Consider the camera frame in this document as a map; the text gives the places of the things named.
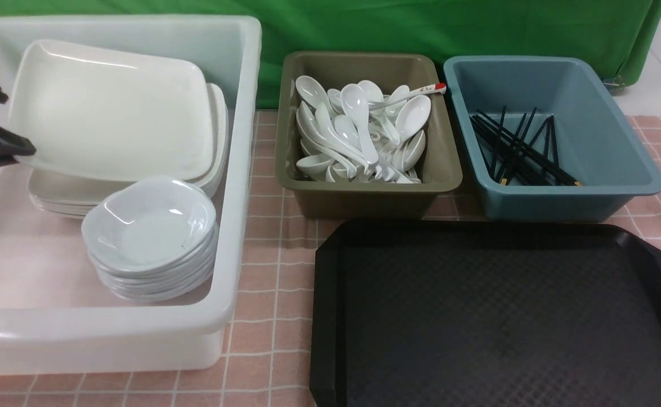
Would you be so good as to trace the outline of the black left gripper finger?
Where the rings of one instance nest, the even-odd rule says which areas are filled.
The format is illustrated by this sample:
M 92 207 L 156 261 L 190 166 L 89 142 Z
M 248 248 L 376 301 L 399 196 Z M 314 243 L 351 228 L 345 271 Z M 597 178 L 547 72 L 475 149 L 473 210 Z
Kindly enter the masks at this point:
M 29 139 L 0 129 L 0 164 L 15 164 L 15 157 L 30 157 L 36 152 Z

